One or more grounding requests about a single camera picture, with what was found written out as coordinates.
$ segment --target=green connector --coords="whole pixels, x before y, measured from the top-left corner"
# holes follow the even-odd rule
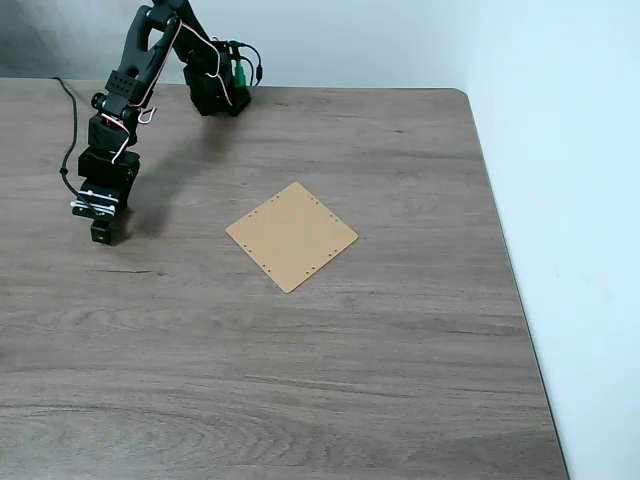
[[[247,86],[247,77],[244,75],[242,62],[236,62],[236,73],[234,77],[233,84],[236,88],[243,88]]]

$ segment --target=white wire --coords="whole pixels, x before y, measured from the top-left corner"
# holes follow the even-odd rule
[[[129,130],[127,129],[127,127],[125,127],[124,124],[120,123],[120,121],[115,117],[112,117],[111,115],[107,115],[105,113],[101,113],[100,115],[102,115],[102,117],[107,119],[109,122],[115,123],[118,127],[120,127],[122,130],[127,132],[127,138],[125,139],[124,143],[120,147],[120,150],[118,150],[117,153],[111,159],[111,163],[116,163],[116,159],[122,154],[122,152],[124,152],[124,149],[127,148],[131,134],[129,133]]]
[[[173,44],[175,43],[176,39],[178,38],[178,35],[180,35],[180,30],[183,27],[186,28],[187,30],[189,30],[196,37],[198,37],[202,42],[204,42],[205,44],[207,44],[208,46],[210,46],[211,48],[213,48],[216,51],[216,54],[217,54],[217,57],[218,57],[218,65],[216,66],[216,73],[215,73],[215,75],[212,75],[210,73],[207,73],[206,75],[208,77],[217,78],[218,80],[220,80],[220,84],[222,85],[222,91],[224,92],[224,96],[227,99],[227,102],[229,102],[229,105],[233,105],[233,103],[231,102],[231,99],[229,98],[229,93],[227,92],[227,87],[224,84],[224,80],[222,80],[222,77],[220,77],[220,52],[218,51],[218,49],[209,40],[207,40],[202,35],[200,35],[197,32],[197,30],[195,30],[193,27],[187,25],[182,20],[178,20],[178,21],[180,22],[180,24],[178,25],[178,30],[177,30],[176,34],[174,35],[174,37],[171,39],[171,44],[169,45],[169,49],[167,50],[167,55],[164,57],[164,60],[162,61],[162,66],[158,70],[158,73],[156,74],[156,76],[153,79],[153,81],[149,84],[149,88],[147,89],[147,91],[145,92],[144,96],[142,97],[142,101],[140,103],[134,104],[132,106],[140,107],[147,100],[147,97],[149,96],[149,93],[153,89],[153,86],[158,81],[158,77],[160,77],[160,72],[162,72],[162,69],[164,68],[165,63],[167,63],[167,59],[169,58],[169,55],[171,54],[171,50],[173,49]]]
[[[118,203],[118,199],[117,198],[113,198],[113,197],[107,196],[107,195],[100,195],[99,193],[96,193],[93,190],[87,190],[87,191],[80,190],[80,193],[82,193],[83,195],[86,195],[87,197],[102,198],[103,200],[107,200],[109,202]]]
[[[72,207],[78,207],[78,208],[89,208],[86,202],[82,202],[79,200],[75,200],[71,202],[69,205],[71,205]],[[116,207],[113,205],[109,207],[105,207],[104,205],[100,205],[99,203],[92,203],[90,205],[98,212],[101,212],[100,215],[104,215],[105,213],[113,215],[116,211]]]
[[[218,49],[209,40],[207,40],[202,35],[200,35],[193,27],[187,25],[182,20],[178,20],[178,21],[180,22],[179,25],[178,25],[178,30],[176,31],[176,34],[171,39],[171,44],[169,45],[169,49],[167,50],[167,54],[165,55],[164,60],[162,61],[162,66],[158,69],[158,73],[156,73],[156,76],[154,77],[153,81],[149,84],[149,88],[145,92],[145,94],[142,97],[142,100],[140,101],[140,103],[132,104],[132,106],[136,107],[136,108],[140,108],[144,104],[144,102],[146,102],[147,97],[149,96],[149,93],[151,92],[151,90],[153,89],[154,85],[158,81],[158,77],[160,77],[160,73],[162,72],[162,69],[164,68],[164,65],[167,63],[167,59],[169,58],[169,55],[171,54],[171,50],[173,50],[173,44],[175,43],[176,39],[178,38],[178,35],[180,35],[180,30],[183,27],[186,28],[187,30],[189,30],[196,37],[198,37],[202,42],[204,42],[205,44],[207,44],[208,46],[210,46],[211,48],[213,48],[216,51],[216,56],[218,58],[218,64],[216,65],[216,73],[215,73],[215,75],[212,75],[210,73],[207,73],[206,75],[207,75],[207,77],[217,78],[218,80],[220,80],[220,85],[222,85],[222,91],[224,92],[224,96],[227,99],[227,102],[229,103],[229,105],[233,105],[233,102],[231,102],[231,98],[229,98],[229,93],[227,92],[227,87],[224,84],[224,80],[220,76],[220,52],[218,51]],[[138,123],[141,123],[142,125],[148,125],[149,123],[151,123],[151,120],[153,120],[153,115],[156,113],[157,110],[158,109],[156,107],[153,107],[150,110],[146,110],[144,112],[140,112],[140,114],[138,115]],[[141,120],[141,118],[147,113],[150,113],[149,119],[148,120]],[[127,127],[125,127],[124,124],[122,124],[115,117],[112,117],[110,115],[106,115],[104,113],[101,113],[101,115],[106,120],[108,120],[110,122],[113,122],[118,127],[120,127],[122,130],[127,132],[126,140],[124,141],[124,143],[122,144],[120,149],[116,152],[116,154],[113,156],[113,159],[111,159],[111,163],[116,163],[116,159],[122,154],[124,149],[127,148],[127,145],[129,144],[129,139],[131,138],[131,134],[129,133],[129,130],[127,129]]]
[[[189,30],[196,37],[198,37],[201,41],[203,41],[204,43],[206,43],[208,46],[210,46],[211,48],[213,48],[216,51],[216,54],[217,54],[217,57],[218,57],[218,65],[216,66],[216,74],[215,75],[211,75],[210,73],[207,73],[206,75],[207,75],[207,77],[217,78],[218,80],[220,80],[220,85],[222,85],[222,91],[224,92],[224,96],[226,97],[227,102],[229,103],[229,105],[233,105],[233,102],[231,102],[231,99],[229,98],[229,93],[227,92],[227,87],[224,84],[224,80],[220,76],[220,52],[218,51],[218,49],[209,40],[207,40],[206,38],[201,36],[193,27],[190,27],[189,25],[187,25],[184,22],[181,22],[181,26],[186,28],[187,30]]]
[[[149,125],[151,123],[151,120],[153,120],[153,116],[155,115],[155,113],[158,111],[158,107],[154,106],[153,108],[149,108],[147,110],[145,110],[144,112],[140,112],[140,115],[138,115],[138,123],[140,125]],[[144,120],[143,117],[146,114],[149,114],[149,119],[148,120]]]

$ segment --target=wooden table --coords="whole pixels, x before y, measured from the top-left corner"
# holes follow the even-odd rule
[[[102,83],[71,85],[75,170]],[[153,100],[109,247],[69,98],[0,80],[0,478],[565,477],[462,93]],[[360,238],[286,295],[225,227],[293,181]]]

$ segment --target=cardboard square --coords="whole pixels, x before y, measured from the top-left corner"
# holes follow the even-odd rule
[[[227,233],[285,293],[358,238],[298,182],[227,227]]]

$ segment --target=black robotic arm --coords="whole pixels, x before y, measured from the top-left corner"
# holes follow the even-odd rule
[[[153,89],[171,50],[186,64],[184,76],[191,100],[201,115],[228,112],[238,115],[250,102],[236,41],[209,40],[188,0],[153,0],[153,7],[138,10],[127,35],[122,61],[111,72],[105,89],[91,105],[97,113],[89,120],[89,147],[78,158],[78,174],[85,177],[73,214],[94,220],[92,239],[111,242],[110,223],[127,207],[131,186],[140,169],[140,156],[127,150],[137,143],[136,129],[153,118],[148,108]],[[151,31],[162,37],[149,46]],[[233,61],[237,62],[234,76]],[[258,81],[262,65],[258,65]],[[66,176],[66,168],[61,169]]]

